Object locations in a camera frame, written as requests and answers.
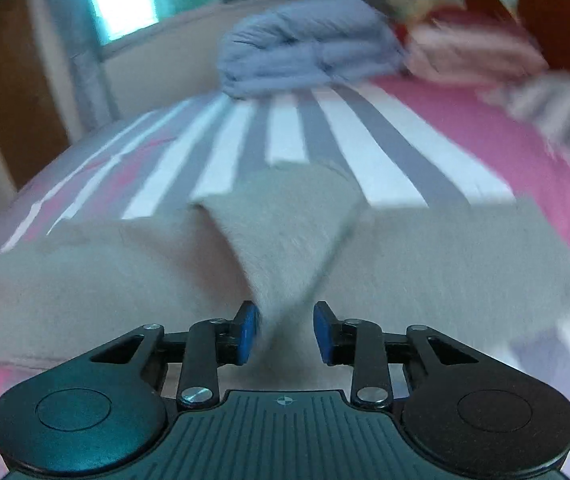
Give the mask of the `striped pink grey bedsheet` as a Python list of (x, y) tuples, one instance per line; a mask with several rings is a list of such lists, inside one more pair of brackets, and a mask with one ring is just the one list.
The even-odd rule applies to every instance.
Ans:
[(133, 219), (277, 162), (334, 162), (385, 206), (528, 197), (570, 245), (570, 165), (470, 90), (396, 78), (234, 101), (194, 96), (68, 148), (0, 216), (0, 252), (64, 220)]

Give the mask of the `folded blue-grey duvet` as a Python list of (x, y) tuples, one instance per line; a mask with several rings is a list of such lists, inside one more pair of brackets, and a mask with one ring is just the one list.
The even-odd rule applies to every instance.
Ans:
[(363, 0), (298, 0), (238, 22), (221, 40), (221, 89), (248, 99), (398, 74), (405, 50)]

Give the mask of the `brown wooden door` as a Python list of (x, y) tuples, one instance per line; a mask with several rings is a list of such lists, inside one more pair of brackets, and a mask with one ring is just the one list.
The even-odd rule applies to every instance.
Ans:
[(28, 0), (0, 0), (0, 154), (12, 183), (23, 188), (67, 148)]

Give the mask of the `pink striped folded blanket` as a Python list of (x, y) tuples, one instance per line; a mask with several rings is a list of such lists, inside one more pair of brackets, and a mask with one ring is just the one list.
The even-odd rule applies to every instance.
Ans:
[(405, 68), (435, 84), (498, 84), (549, 68), (538, 44), (512, 18), (437, 6), (407, 28)]

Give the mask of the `grey white striped pillow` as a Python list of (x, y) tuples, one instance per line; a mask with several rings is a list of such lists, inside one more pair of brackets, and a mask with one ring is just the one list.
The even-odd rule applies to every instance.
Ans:
[(549, 72), (479, 93), (483, 102), (539, 132), (570, 161), (570, 72)]

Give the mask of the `grey side curtain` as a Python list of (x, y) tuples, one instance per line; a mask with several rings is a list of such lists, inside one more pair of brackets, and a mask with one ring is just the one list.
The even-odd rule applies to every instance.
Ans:
[(86, 131), (119, 117), (102, 68), (100, 45), (91, 0), (46, 0), (67, 58), (76, 109)]

